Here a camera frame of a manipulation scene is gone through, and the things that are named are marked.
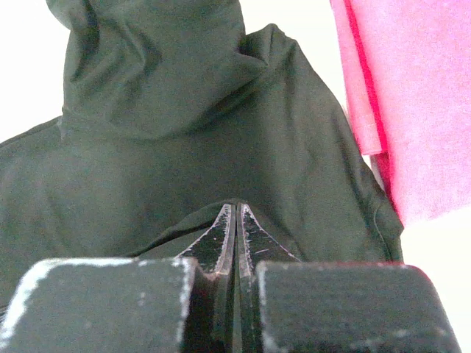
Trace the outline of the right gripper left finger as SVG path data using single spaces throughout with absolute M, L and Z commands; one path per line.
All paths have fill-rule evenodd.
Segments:
M 3 352 L 230 352 L 236 208 L 165 259 L 42 260 L 21 278 Z

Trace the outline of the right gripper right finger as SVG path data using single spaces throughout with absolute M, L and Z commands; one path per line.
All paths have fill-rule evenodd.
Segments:
M 307 263 L 237 207 L 243 352 L 458 352 L 432 281 L 401 263 Z

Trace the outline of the black t-shirt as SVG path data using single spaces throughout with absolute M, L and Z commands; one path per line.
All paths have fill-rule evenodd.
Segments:
M 307 261 L 400 261 L 403 226 L 296 40 L 238 1 L 50 1 L 60 117 L 1 145 L 1 304 L 55 257 L 128 257 L 223 204 Z

